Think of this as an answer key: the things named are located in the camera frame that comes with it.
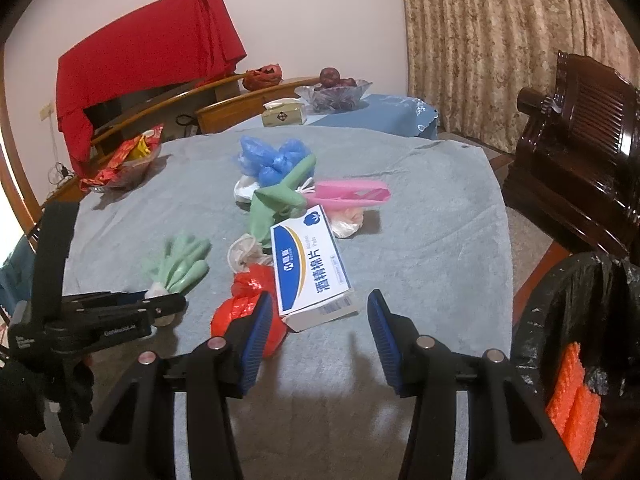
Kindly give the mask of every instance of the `pink plastic bag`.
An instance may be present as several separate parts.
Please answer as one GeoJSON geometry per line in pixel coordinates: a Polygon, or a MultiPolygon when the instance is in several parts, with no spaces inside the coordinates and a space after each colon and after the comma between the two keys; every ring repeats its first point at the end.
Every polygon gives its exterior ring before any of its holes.
{"type": "Polygon", "coordinates": [[[315,190],[305,192],[304,197],[309,207],[348,209],[381,205],[391,198],[391,192],[381,180],[323,180],[316,182],[315,190]]]}

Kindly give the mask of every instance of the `black garbage bag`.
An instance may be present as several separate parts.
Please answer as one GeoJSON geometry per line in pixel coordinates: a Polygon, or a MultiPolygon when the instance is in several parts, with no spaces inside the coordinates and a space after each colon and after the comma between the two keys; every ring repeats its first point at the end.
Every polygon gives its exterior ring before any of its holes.
{"type": "Polygon", "coordinates": [[[602,396],[582,477],[640,478],[640,267],[604,253],[580,253],[533,290],[511,361],[546,406],[562,353],[580,343],[585,382],[602,396]]]}

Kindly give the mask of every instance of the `orange sponge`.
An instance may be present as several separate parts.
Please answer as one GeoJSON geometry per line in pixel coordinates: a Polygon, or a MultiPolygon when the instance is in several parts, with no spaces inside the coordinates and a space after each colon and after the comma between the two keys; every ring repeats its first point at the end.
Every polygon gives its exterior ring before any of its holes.
{"type": "Polygon", "coordinates": [[[564,445],[581,473],[591,452],[600,413],[600,396],[582,385],[575,396],[569,419],[562,434],[564,445]]]}
{"type": "Polygon", "coordinates": [[[560,435],[564,433],[575,395],[584,381],[584,368],[580,363],[579,355],[579,343],[571,343],[564,350],[556,389],[546,407],[546,414],[560,435]]]}

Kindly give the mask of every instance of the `curtain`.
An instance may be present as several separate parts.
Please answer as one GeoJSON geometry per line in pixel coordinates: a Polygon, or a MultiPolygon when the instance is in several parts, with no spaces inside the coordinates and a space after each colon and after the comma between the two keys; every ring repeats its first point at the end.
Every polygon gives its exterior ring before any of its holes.
{"type": "Polygon", "coordinates": [[[558,50],[591,56],[635,86],[640,54],[606,0],[404,0],[409,95],[448,132],[514,153],[521,88],[554,87],[558,50]]]}

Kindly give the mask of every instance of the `wall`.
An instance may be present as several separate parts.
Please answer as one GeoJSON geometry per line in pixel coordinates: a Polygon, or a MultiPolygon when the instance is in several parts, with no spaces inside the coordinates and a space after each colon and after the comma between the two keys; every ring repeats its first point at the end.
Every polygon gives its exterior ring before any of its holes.
{"type": "MultiPolygon", "coordinates": [[[[47,172],[68,155],[55,116],[58,57],[103,25],[155,0],[33,0],[5,47],[7,105],[25,172],[41,202],[53,189],[47,172]]],[[[284,77],[335,66],[375,82],[374,91],[406,94],[402,0],[225,0],[247,58],[239,70],[280,63],[284,77]]]]}

